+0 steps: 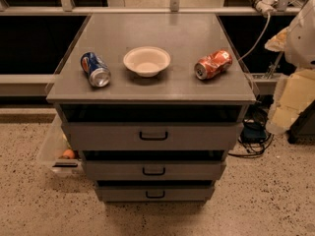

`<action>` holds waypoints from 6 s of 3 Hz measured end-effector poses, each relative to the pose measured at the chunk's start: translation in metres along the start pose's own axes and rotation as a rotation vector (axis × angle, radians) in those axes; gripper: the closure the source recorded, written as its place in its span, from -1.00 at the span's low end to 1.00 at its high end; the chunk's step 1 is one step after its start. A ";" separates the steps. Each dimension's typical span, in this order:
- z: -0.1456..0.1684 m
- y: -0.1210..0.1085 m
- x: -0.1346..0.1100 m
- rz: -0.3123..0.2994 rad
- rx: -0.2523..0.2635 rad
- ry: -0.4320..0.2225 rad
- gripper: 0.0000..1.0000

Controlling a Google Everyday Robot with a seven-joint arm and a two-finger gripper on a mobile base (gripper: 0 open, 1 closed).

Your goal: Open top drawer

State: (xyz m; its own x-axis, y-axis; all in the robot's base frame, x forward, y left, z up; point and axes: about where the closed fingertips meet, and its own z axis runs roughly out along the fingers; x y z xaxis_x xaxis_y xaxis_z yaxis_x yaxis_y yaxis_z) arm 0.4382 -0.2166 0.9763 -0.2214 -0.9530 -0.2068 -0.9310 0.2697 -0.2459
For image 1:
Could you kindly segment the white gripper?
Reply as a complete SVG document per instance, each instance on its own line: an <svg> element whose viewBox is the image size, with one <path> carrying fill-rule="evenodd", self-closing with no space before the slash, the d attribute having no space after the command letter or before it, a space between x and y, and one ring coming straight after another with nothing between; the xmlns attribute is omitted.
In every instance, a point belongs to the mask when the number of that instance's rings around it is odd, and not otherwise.
<svg viewBox="0 0 315 236"><path fill-rule="evenodd" d="M300 114L315 100L315 0L309 0L284 28L265 43L273 52L284 51L287 63L298 70L281 76L268 113L266 129L280 135L288 131Z"/></svg>

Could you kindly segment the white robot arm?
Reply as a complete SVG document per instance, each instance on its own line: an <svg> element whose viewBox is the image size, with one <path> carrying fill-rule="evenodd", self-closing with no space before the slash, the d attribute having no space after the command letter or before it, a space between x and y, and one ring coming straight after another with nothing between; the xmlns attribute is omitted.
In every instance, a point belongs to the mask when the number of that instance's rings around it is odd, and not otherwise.
<svg viewBox="0 0 315 236"><path fill-rule="evenodd" d="M315 0L309 0L265 48L281 50L285 61L296 68L279 78L266 125L271 134L288 133L293 144L315 130Z"/></svg>

